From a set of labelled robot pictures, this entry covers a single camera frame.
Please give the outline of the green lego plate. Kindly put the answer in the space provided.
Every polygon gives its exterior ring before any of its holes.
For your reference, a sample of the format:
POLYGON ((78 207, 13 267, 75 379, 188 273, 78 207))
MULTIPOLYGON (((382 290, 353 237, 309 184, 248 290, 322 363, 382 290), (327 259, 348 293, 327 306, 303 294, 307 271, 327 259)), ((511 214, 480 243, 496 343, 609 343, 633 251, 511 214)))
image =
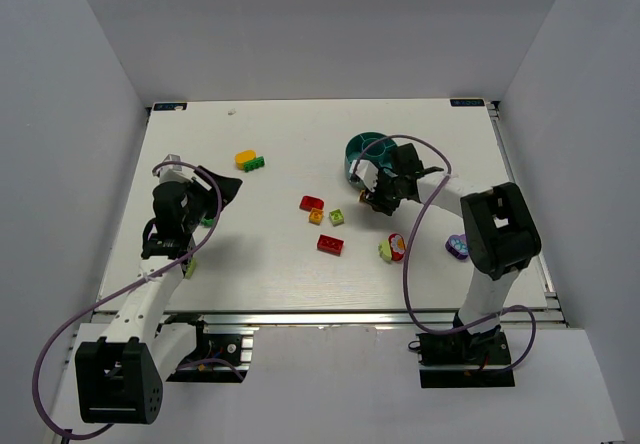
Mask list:
POLYGON ((264 159, 263 156, 259 156, 259 157, 253 158, 253 159, 251 159, 249 161, 246 161, 243 164, 243 170, 245 172, 251 172, 251 171, 260 169, 260 168, 262 168, 264 166, 265 166, 265 159, 264 159))

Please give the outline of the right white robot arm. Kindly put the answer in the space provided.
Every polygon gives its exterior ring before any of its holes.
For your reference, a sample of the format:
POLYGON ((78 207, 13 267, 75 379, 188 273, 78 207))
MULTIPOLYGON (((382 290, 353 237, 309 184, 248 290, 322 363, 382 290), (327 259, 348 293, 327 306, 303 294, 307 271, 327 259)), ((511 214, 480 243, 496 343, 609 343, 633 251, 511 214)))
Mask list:
POLYGON ((349 168, 350 180, 362 186, 362 202, 387 216, 393 215, 403 201, 421 205, 409 233, 402 268, 405 306, 419 329, 439 336, 493 334, 499 329, 503 314, 527 310, 523 305, 504 306, 514 281, 542 247, 517 184, 508 181, 483 188, 466 182, 454 175, 451 162, 439 149, 414 137, 390 151, 389 168, 366 160, 366 153, 362 150, 349 168), (409 259, 420 224, 432 206, 462 219, 474 266, 465 300, 448 330, 421 324, 410 302, 409 259))

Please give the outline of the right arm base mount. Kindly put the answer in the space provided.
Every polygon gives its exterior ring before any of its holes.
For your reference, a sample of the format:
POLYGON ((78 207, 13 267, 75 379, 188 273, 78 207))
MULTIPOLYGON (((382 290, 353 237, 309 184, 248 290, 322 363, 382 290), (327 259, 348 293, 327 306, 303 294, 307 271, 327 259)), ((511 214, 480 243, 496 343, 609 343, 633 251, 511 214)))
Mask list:
POLYGON ((418 334, 407 345, 418 357, 422 389, 512 388, 515 378, 505 333, 472 344, 463 333, 418 334))

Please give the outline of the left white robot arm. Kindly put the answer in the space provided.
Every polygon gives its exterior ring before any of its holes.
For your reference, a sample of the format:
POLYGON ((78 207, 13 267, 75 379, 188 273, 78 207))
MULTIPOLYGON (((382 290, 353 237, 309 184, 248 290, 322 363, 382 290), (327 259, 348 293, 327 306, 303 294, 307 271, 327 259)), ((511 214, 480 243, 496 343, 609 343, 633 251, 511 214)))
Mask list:
POLYGON ((156 169, 153 212, 144 230, 138 278, 120 310, 95 341, 75 354, 80 416, 86 423, 151 424, 160 412, 164 382, 178 368, 197 365, 211 347, 196 317, 163 317, 171 296, 191 276, 194 233, 215 221, 236 197, 238 178, 194 167, 184 176, 172 161, 156 169))

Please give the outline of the yellow rounded lego brick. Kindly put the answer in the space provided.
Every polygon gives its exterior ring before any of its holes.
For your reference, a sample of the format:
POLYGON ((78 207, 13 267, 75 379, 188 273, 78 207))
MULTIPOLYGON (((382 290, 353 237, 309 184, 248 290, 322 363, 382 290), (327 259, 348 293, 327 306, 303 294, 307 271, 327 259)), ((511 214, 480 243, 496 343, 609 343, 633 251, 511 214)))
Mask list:
POLYGON ((254 150, 245 150, 235 155, 235 165, 238 169, 243 170, 247 162, 255 159, 257 154, 254 150))

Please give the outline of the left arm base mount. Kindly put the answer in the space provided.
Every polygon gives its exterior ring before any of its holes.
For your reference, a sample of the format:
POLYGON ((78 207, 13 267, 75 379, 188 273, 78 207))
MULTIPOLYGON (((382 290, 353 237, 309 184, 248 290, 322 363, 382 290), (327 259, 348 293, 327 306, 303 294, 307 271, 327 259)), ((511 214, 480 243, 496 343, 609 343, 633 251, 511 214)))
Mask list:
POLYGON ((169 315, 156 329, 156 336, 171 324, 187 324, 196 335, 196 347, 181 361, 181 368, 168 377, 176 383, 237 383, 246 376, 242 357, 245 337, 238 332, 215 330, 202 315, 169 315))

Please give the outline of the small orange lego brick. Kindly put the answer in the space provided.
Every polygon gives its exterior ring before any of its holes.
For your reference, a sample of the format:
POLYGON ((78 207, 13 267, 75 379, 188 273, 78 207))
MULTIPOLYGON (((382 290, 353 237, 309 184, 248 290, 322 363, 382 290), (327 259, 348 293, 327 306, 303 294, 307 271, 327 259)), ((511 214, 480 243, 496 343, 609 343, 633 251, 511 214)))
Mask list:
POLYGON ((318 208, 312 208, 309 212, 309 222, 314 225, 320 225, 324 219, 324 211, 318 208))

